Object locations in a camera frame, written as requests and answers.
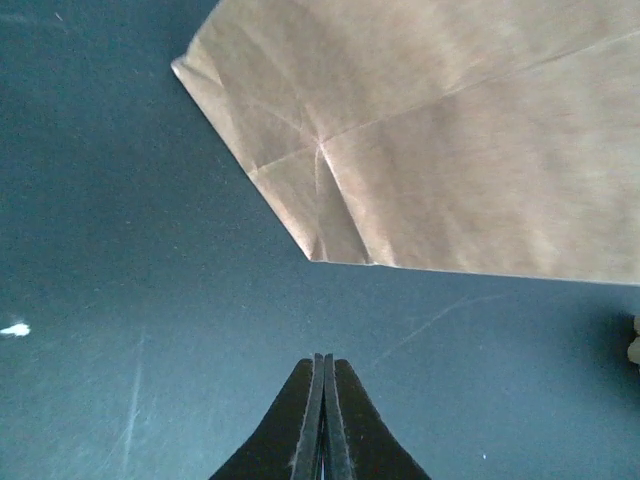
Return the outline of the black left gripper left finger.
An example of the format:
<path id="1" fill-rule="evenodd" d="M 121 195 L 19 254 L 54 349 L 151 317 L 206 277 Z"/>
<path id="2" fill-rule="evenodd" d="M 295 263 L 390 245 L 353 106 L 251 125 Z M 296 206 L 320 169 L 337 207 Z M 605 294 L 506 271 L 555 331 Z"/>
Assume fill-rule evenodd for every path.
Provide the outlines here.
<path id="1" fill-rule="evenodd" d="M 300 360 L 255 431 L 212 480 L 322 477 L 324 357 Z"/>

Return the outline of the large brown paper bag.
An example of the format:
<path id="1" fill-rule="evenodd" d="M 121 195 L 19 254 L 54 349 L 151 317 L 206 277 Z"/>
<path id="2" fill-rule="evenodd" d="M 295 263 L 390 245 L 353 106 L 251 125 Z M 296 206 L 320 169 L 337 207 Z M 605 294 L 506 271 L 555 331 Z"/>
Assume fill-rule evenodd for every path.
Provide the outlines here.
<path id="1" fill-rule="evenodd" d="M 222 1 L 172 65 L 312 261 L 635 284 L 635 1 Z"/>

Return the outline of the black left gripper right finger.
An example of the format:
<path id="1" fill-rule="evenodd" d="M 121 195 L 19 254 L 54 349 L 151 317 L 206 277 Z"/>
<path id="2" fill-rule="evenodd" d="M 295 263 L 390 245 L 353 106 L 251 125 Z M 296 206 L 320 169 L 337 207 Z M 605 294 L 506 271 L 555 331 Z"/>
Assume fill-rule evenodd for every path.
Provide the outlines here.
<path id="1" fill-rule="evenodd" d="M 328 355 L 324 366 L 324 477 L 428 480 L 382 420 L 351 364 Z"/>

